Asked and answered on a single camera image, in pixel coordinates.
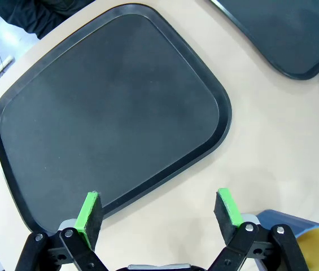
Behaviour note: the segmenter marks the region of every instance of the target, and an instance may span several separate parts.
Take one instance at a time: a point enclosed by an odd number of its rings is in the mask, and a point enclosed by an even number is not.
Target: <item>green gripper pad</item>
[[[223,239],[228,244],[237,227],[243,223],[243,219],[227,188],[221,188],[217,192],[215,215],[220,225]]]
[[[91,250],[95,249],[103,221],[102,203],[96,191],[86,196],[74,228],[82,235]]]

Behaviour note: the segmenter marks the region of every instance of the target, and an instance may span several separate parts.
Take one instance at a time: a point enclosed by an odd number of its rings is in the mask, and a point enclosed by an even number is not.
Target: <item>metal screw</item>
[[[280,234],[284,234],[285,233],[285,229],[283,227],[277,227],[277,232]]]
[[[225,260],[225,265],[229,266],[229,265],[231,265],[231,263],[232,263],[231,260],[229,260],[229,259]]]
[[[41,233],[39,233],[35,236],[35,241],[39,242],[42,238],[44,238],[44,236]]]
[[[65,237],[71,237],[73,235],[73,231],[72,230],[67,230],[65,232]]]
[[[247,224],[245,229],[246,229],[246,231],[253,231],[254,227],[252,226],[252,224]]]

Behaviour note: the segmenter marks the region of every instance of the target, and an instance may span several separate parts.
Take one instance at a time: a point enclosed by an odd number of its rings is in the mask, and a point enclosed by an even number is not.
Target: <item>dark cloth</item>
[[[0,0],[0,17],[43,38],[93,0]]]

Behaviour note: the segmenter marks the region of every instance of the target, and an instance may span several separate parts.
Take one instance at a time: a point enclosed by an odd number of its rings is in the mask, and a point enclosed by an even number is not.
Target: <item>tray rim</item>
[[[168,40],[171,45],[178,51],[178,53],[187,61],[188,65],[193,69],[205,86],[210,90],[211,94],[215,98],[218,105],[218,99],[224,100],[226,102],[226,123],[225,129],[221,132],[218,137],[219,126],[221,122],[221,117],[217,123],[217,127],[214,133],[209,137],[209,139],[196,149],[192,150],[190,153],[186,154],[179,160],[175,161],[169,167],[163,169],[161,172],[154,175],[152,178],[148,179],[144,183],[135,187],[126,194],[120,196],[119,198],[113,200],[109,204],[103,207],[104,218],[112,215],[113,213],[123,209],[129,204],[133,203],[142,196],[153,191],[163,183],[167,182],[174,176],[178,175],[191,165],[195,164],[197,161],[207,156],[209,153],[214,151],[225,139],[228,134],[231,120],[232,120],[232,110],[231,103],[226,90],[223,88],[221,83],[213,75],[211,70],[203,63],[203,61],[198,57],[194,50],[186,43],[186,41],[175,31],[175,29],[152,7],[143,4],[124,4],[115,6],[104,13],[98,15],[93,20],[86,23],[83,27],[73,32],[70,36],[64,39],[62,42],[57,44],[48,53],[46,53],[41,59],[39,59],[35,64],[33,64],[20,78],[9,87],[9,89],[0,98],[0,123],[1,117],[5,110],[5,107],[22,91],[22,89],[30,83],[41,71],[43,71],[47,66],[49,66],[55,59],[64,54],[67,50],[73,47],[75,44],[79,43],[82,39],[92,34],[99,28],[105,26],[109,22],[124,16],[124,15],[141,15],[148,19],[153,26]],[[3,169],[6,184],[14,200],[14,203],[18,209],[18,212],[26,224],[27,228],[31,231],[43,231],[48,233],[48,235],[53,235],[53,232],[46,230],[41,226],[35,218],[32,216],[28,205],[22,196],[19,185],[16,181],[14,173],[12,172],[8,157],[5,152],[5,147],[1,140],[0,134],[0,163]]]
[[[266,50],[259,46],[259,42],[251,32],[242,24],[232,13],[225,8],[220,0],[210,0],[212,4],[214,4],[226,17],[251,41],[251,43],[256,47],[256,50],[274,67],[278,72],[282,73],[283,75],[296,80],[309,80],[314,78],[319,73],[319,62],[317,62],[312,68],[307,70],[304,73],[294,73],[294,72],[287,72],[283,69],[274,59],[266,55]]]

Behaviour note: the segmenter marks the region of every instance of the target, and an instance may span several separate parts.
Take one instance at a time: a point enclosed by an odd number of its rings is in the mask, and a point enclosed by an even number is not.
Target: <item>beige table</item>
[[[0,79],[0,97],[60,41],[125,2],[97,0],[57,27]],[[104,221],[96,253],[107,267],[208,267],[224,246],[212,212],[219,187],[231,189],[243,212],[273,208],[319,222],[319,75],[295,81],[279,74],[207,0],[139,2],[161,13],[223,84],[233,123],[215,152]],[[15,269],[29,233],[0,166],[0,261],[6,270]],[[243,270],[256,269],[249,262]]]

